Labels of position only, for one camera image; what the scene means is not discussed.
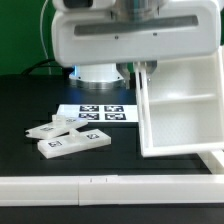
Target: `black cable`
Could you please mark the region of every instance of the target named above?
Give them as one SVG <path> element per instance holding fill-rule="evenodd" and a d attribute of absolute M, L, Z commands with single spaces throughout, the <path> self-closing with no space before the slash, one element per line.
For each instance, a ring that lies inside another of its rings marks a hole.
<path fill-rule="evenodd" d="M 37 69 L 37 68 L 54 68 L 54 67 L 58 67 L 58 68 L 62 68 L 61 66 L 53 66 L 53 65 L 45 65 L 45 64 L 48 64 L 48 63 L 51 63 L 51 62 L 55 62 L 55 59 L 46 59 L 46 60 L 43 60 L 43 61 L 40 61 L 38 63 L 36 63 L 35 65 L 25 69 L 21 75 L 29 75 L 33 70 Z"/>

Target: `white tray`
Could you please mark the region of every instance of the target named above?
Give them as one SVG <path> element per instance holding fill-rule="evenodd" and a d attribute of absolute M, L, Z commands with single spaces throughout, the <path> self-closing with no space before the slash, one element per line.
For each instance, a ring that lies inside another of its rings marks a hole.
<path fill-rule="evenodd" d="M 224 149 L 222 48 L 207 57 L 160 61 L 150 81 L 141 65 L 139 72 L 144 157 Z"/>

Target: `black symbol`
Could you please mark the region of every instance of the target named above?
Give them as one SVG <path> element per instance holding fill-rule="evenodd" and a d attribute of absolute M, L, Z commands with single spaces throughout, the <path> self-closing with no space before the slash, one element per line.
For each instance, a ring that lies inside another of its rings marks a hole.
<path fill-rule="evenodd" d="M 57 142 L 50 142 L 48 143 L 52 148 L 55 148 L 55 147 L 58 147 L 58 146 L 61 146 L 61 142 L 57 141 Z"/>
<path fill-rule="evenodd" d="M 76 119 L 74 119 L 74 118 L 69 118 L 68 120 L 66 120 L 68 123 L 72 123 L 72 122 L 75 122 L 76 121 Z"/>
<path fill-rule="evenodd" d="M 81 112 L 99 112 L 100 107 L 99 106 L 80 106 Z"/>
<path fill-rule="evenodd" d="M 54 128 L 48 128 L 48 127 L 46 127 L 46 128 L 42 128 L 42 129 L 40 129 L 41 131 L 51 131 L 51 130 L 53 130 Z"/>
<path fill-rule="evenodd" d="M 96 120 L 98 121 L 100 119 L 99 114 L 79 114 L 80 118 L 86 118 L 88 120 Z"/>
<path fill-rule="evenodd" d="M 105 119 L 109 121 L 125 121 L 125 114 L 105 114 Z"/>
<path fill-rule="evenodd" d="M 97 139 L 97 138 L 99 138 L 100 136 L 98 136 L 98 135 L 96 135 L 96 134 L 91 134 L 91 135 L 87 135 L 87 137 L 88 137 L 89 139 Z"/>
<path fill-rule="evenodd" d="M 124 112 L 123 106 L 104 106 L 106 112 Z"/>

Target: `black table surface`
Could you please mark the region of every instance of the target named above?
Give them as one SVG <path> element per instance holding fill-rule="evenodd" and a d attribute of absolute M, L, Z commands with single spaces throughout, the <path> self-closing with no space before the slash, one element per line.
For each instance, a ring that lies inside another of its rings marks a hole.
<path fill-rule="evenodd" d="M 210 174 L 198 155 L 143 159 L 137 123 L 90 123 L 80 131 L 99 128 L 111 136 L 110 146 L 47 160 L 37 149 L 38 140 L 26 138 L 25 131 L 50 122 L 60 104 L 135 105 L 136 99 L 134 90 L 77 89 L 60 76 L 0 76 L 0 177 Z M 224 205 L 0 208 L 0 219 L 2 223 L 223 223 Z"/>

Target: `white plastic frame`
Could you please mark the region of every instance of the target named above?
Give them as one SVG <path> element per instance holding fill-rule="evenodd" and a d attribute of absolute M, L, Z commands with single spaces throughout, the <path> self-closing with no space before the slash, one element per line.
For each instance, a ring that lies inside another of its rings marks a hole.
<path fill-rule="evenodd" d="M 0 206 L 223 203 L 224 153 L 200 156 L 213 175 L 0 178 Z"/>

